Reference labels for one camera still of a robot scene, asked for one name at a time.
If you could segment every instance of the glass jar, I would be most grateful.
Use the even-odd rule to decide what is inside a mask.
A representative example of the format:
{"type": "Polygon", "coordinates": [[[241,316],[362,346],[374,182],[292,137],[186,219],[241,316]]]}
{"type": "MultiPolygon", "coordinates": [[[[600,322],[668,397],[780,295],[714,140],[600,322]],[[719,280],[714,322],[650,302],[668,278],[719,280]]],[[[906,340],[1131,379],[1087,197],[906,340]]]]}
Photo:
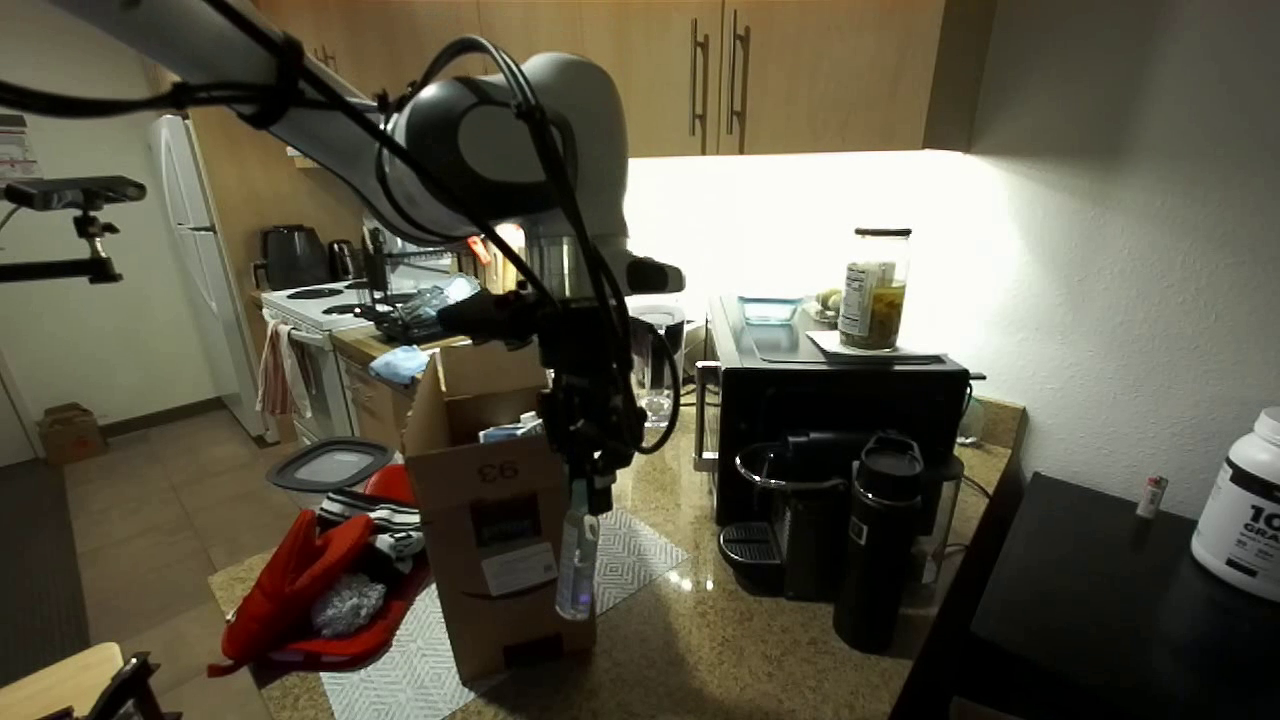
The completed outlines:
{"type": "Polygon", "coordinates": [[[856,230],[845,270],[840,346],[897,348],[906,306],[906,239],[910,230],[856,230]]]}

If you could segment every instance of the cardboard box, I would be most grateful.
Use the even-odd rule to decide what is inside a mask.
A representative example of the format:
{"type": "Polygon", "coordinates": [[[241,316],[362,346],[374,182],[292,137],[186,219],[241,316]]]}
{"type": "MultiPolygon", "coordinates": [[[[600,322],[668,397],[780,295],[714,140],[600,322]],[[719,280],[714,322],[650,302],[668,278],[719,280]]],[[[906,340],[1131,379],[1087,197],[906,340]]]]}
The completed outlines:
{"type": "Polygon", "coordinates": [[[38,444],[48,466],[77,466],[106,448],[83,403],[57,403],[38,416],[38,444]]]}
{"type": "Polygon", "coordinates": [[[540,393],[534,348],[439,348],[405,426],[405,466],[459,680],[540,653],[583,653],[597,641],[590,621],[555,618],[562,460],[542,437],[476,444],[478,430],[519,421],[540,393]]]}

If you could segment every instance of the stove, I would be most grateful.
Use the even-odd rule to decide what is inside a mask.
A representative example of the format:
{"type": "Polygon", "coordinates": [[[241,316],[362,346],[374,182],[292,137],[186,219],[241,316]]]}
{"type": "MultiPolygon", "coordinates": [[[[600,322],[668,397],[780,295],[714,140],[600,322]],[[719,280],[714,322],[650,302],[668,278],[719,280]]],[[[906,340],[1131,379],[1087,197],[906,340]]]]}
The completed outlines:
{"type": "Polygon", "coordinates": [[[297,334],[374,334],[358,314],[372,310],[369,287],[353,283],[306,283],[285,292],[260,292],[266,322],[292,325],[297,334]]]}

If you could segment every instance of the upper cabinet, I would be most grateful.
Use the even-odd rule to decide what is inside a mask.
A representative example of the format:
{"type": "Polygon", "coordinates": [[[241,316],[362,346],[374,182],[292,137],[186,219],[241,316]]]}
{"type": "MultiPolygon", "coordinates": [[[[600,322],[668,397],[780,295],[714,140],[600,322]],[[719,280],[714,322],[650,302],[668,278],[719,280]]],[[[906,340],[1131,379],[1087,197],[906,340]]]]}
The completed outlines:
{"type": "Polygon", "coordinates": [[[469,0],[254,0],[312,62],[358,92],[405,92],[454,36],[476,32],[469,0]]]}
{"type": "Polygon", "coordinates": [[[631,157],[962,148],[990,0],[476,0],[612,73],[631,157]]]}

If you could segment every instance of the robotic arm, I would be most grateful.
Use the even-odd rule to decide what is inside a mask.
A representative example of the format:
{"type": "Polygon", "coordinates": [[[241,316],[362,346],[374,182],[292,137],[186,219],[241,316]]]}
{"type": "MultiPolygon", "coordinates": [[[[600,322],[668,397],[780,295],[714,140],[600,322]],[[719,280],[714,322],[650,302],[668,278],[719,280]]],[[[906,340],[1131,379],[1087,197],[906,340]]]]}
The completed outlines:
{"type": "Polygon", "coordinates": [[[493,223],[519,219],[527,248],[551,264],[534,278],[500,244],[527,283],[448,310],[439,325],[476,340],[540,346],[551,369],[540,403],[546,437],[567,460],[567,479],[590,490],[590,512],[609,512],[609,478],[645,437],[627,385],[625,292],[684,287],[678,270],[625,248],[627,151],[609,73],[560,52],[515,64],[469,36],[427,64],[411,96],[378,104],[232,0],[51,4],[171,67],[180,90],[254,90],[252,100],[228,104],[341,176],[411,244],[476,231],[500,244],[493,223]],[[469,52],[489,52],[500,76],[442,76],[469,52]]]}
{"type": "MultiPolygon", "coordinates": [[[[442,50],[422,73],[422,90],[399,107],[378,107],[252,10],[232,0],[51,0],[186,86],[270,90],[260,104],[237,111],[341,176],[369,212],[394,238],[439,244],[476,238],[489,223],[519,219],[534,244],[560,244],[560,200],[546,185],[527,116],[500,76],[439,76],[459,52],[442,50]]],[[[625,230],[625,111],[612,82],[575,57],[542,52],[522,67],[527,90],[546,107],[560,151],[572,165],[572,200],[581,205],[590,248],[615,278],[627,278],[625,230]]],[[[572,295],[587,292],[583,272],[551,278],[572,295]]]]}

